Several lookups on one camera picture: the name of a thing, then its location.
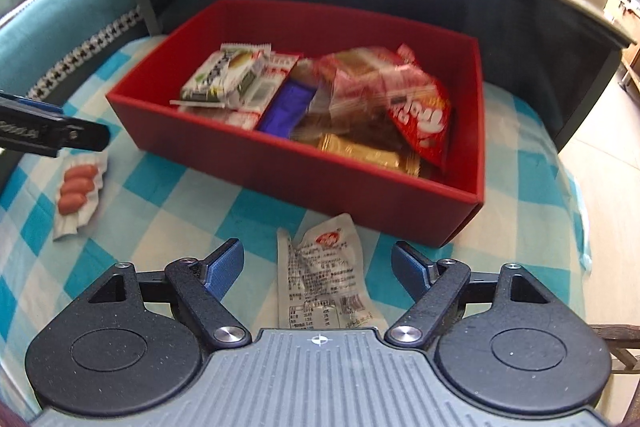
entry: purple wrapper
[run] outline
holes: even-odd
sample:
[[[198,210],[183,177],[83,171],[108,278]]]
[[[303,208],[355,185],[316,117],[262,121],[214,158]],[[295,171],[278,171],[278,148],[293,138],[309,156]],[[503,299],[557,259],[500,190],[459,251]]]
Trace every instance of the purple wrapper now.
[[[260,120],[258,131],[288,139],[305,116],[315,93],[316,90],[311,87],[288,80]]]

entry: food package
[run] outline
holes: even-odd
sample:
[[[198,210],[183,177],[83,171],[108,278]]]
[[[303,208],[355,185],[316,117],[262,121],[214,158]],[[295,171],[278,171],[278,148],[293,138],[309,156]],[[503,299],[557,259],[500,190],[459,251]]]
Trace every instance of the food package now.
[[[370,118],[375,110],[404,101],[432,83],[404,45],[396,53],[370,47],[326,55],[316,60],[314,69],[321,79],[317,96],[324,96],[332,120]]]
[[[56,196],[53,239],[78,233],[98,207],[98,191],[107,170],[107,151],[67,156],[63,163],[63,179]]]
[[[222,121],[246,130],[255,129],[299,57],[299,55],[270,54],[262,74],[252,82],[235,104],[229,104],[230,107],[210,107],[199,103],[182,105],[175,100],[171,103],[180,105],[178,110],[181,112]]]
[[[209,55],[180,90],[175,105],[238,107],[242,95],[262,74],[271,46],[222,44]]]
[[[364,283],[362,245],[349,214],[309,229],[296,247],[287,230],[277,236],[281,328],[386,330]]]
[[[444,171],[451,117],[445,87],[432,78],[428,90],[409,95],[404,102],[392,105],[388,113],[412,149]]]
[[[325,135],[320,141],[318,149],[345,158],[371,163],[384,169],[404,172],[410,176],[420,174],[420,156],[413,151],[402,153],[374,148],[335,134]]]

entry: wooden chair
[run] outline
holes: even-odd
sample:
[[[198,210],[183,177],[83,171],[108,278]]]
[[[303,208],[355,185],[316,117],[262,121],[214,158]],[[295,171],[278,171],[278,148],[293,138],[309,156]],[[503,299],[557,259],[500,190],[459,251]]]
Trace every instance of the wooden chair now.
[[[598,324],[591,328],[602,338],[615,357],[611,372],[622,375],[640,375],[640,355],[637,357],[629,349],[640,349],[640,327],[628,324]],[[623,425],[640,421],[640,382],[636,387],[631,404],[626,410]]]

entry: floor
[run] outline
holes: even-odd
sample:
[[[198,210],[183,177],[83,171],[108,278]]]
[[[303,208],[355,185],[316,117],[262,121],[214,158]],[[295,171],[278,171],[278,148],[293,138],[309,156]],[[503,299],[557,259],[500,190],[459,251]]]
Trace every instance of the floor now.
[[[584,279],[591,324],[640,325],[640,94],[612,79],[560,153],[582,189],[591,225],[593,270]],[[614,375],[598,409],[622,420],[639,377]]]

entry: cardboard box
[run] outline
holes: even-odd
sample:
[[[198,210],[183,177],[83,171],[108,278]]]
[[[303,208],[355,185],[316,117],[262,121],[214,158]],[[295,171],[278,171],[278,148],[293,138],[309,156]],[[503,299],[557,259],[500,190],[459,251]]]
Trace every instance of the cardboard box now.
[[[449,89],[446,173],[417,178],[178,112],[169,101],[222,42],[270,42],[276,51],[306,57],[407,44],[423,69]],[[329,216],[348,212],[359,225],[408,241],[440,247],[484,201],[478,42],[435,26],[334,6],[219,0],[173,32],[107,99],[140,149]]]

